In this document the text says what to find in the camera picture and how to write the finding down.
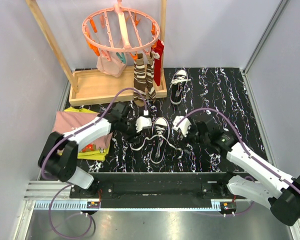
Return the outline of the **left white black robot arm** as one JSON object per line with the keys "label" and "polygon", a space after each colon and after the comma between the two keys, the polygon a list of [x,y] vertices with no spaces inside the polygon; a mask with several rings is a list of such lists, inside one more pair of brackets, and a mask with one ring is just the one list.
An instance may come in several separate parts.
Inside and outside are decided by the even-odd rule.
{"label": "left white black robot arm", "polygon": [[118,102],[112,110],[107,107],[105,112],[76,130],[50,133],[38,160],[42,178],[76,185],[85,197],[93,198],[98,186],[91,174],[77,166],[78,153],[96,139],[115,131],[129,138],[138,136],[142,131],[141,118],[128,121],[129,111],[128,105]]}

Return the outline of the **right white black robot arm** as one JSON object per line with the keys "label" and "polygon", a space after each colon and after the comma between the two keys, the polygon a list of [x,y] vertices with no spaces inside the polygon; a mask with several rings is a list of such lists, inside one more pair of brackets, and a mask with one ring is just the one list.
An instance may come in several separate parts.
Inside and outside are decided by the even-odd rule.
{"label": "right white black robot arm", "polygon": [[179,123],[186,143],[211,148],[217,154],[250,174],[256,182],[243,179],[235,173],[226,174],[217,185],[218,195],[229,198],[242,196],[270,210],[286,226],[300,219],[300,176],[293,177],[258,156],[233,133],[222,131],[209,122],[192,123],[188,119]]}

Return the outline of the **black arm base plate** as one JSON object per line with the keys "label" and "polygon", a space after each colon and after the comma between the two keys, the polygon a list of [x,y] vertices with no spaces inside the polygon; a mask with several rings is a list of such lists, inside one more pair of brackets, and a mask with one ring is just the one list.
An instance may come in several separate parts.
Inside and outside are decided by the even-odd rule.
{"label": "black arm base plate", "polygon": [[232,201],[234,198],[226,189],[228,172],[100,172],[93,177],[90,189],[74,186],[69,197],[89,201],[101,197],[102,210],[217,211],[212,200]]}

